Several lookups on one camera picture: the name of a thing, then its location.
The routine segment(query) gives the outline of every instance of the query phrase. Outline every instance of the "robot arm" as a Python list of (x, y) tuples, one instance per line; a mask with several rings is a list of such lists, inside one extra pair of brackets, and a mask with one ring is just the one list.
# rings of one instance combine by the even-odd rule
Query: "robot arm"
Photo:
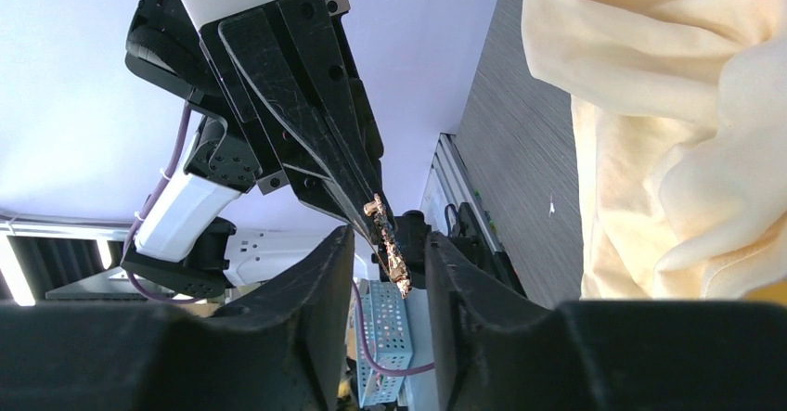
[[(194, 254), (201, 240), (234, 244), (233, 227), (219, 227), (218, 238), (212, 224), (255, 187), (266, 194), (289, 184), (302, 203), (373, 243), (363, 206), (378, 194), (395, 225), (380, 133), (342, 28), (348, 10), (347, 0), (140, 1), (127, 67), (205, 118), (124, 268), (198, 296), (248, 281), (227, 272), (224, 255), (210, 257), (224, 266), (188, 261), (205, 259)], [(234, 250), (227, 244), (225, 253)], [(195, 285), (213, 287), (186, 289)]]

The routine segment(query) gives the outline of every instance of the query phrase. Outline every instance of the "table surface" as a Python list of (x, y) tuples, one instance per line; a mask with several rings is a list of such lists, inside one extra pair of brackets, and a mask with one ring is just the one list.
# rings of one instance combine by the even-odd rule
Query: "table surface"
[(582, 234), (569, 95), (535, 80), (522, 0), (498, 0), (457, 147), (523, 287), (552, 307), (579, 297)]
[[(133, 220), (182, 104), (123, 65), (137, 1), (0, 0), (0, 211)], [(496, 0), (350, 2), (343, 21), (385, 142), (384, 188), (404, 212), (419, 205), (437, 136), (458, 128)], [(222, 215), (249, 228), (336, 224), (289, 189), (253, 190)]]

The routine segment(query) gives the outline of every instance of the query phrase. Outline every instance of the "yellow object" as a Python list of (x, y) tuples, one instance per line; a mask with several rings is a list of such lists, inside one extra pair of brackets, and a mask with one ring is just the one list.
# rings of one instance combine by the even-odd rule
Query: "yellow object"
[(787, 277), (785, 11), (524, 0), (531, 73), (572, 95), (584, 298), (776, 295), (761, 288)]

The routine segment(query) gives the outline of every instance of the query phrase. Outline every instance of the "fluorescent light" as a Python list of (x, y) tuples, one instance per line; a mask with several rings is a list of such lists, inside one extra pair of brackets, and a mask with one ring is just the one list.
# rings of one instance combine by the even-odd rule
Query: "fluorescent light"
[(110, 242), (106, 239), (96, 239), (98, 245), (98, 254), (101, 255), (101, 265), (104, 270), (109, 269), (112, 265), (112, 252), (110, 251)]
[(11, 249), (8, 236), (0, 238), (0, 273), (6, 279), (6, 284), (14, 296), (14, 301), (20, 306), (32, 306), (35, 299), (32, 297), (30, 286), (22, 273), (22, 268), (17, 260), (17, 255)]

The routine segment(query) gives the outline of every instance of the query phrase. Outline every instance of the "folded cloth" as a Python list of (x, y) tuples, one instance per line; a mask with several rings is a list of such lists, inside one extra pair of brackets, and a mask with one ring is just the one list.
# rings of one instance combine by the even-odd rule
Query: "folded cloth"
[(572, 95), (584, 298), (740, 298), (787, 276), (787, 0), (524, 0)]

